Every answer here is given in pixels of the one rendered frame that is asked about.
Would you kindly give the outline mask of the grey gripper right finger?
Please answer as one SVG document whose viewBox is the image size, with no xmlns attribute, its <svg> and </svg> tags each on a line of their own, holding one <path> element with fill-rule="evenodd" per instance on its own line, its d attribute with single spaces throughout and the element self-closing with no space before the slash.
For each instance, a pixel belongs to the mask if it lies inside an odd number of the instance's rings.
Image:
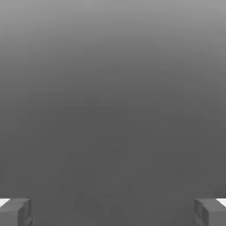
<svg viewBox="0 0 226 226">
<path fill-rule="evenodd" d="M 195 199 L 194 212 L 197 226 L 226 226 L 226 198 Z"/>
</svg>

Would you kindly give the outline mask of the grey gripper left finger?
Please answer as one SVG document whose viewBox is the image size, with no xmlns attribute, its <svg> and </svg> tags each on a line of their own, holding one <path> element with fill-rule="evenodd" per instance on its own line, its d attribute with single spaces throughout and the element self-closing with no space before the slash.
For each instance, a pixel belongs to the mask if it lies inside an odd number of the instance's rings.
<svg viewBox="0 0 226 226">
<path fill-rule="evenodd" d="M 32 199 L 0 199 L 0 226 L 33 226 Z"/>
</svg>

